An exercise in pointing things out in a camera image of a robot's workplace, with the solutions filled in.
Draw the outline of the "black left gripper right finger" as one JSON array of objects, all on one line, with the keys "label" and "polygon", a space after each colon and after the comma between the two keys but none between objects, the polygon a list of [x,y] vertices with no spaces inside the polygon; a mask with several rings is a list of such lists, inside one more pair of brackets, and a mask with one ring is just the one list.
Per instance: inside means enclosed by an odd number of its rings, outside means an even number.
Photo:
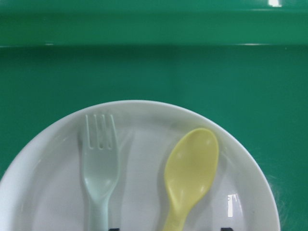
[{"label": "black left gripper right finger", "polygon": [[220,229],[220,231],[233,231],[233,228],[231,228],[231,227],[222,227]]}]

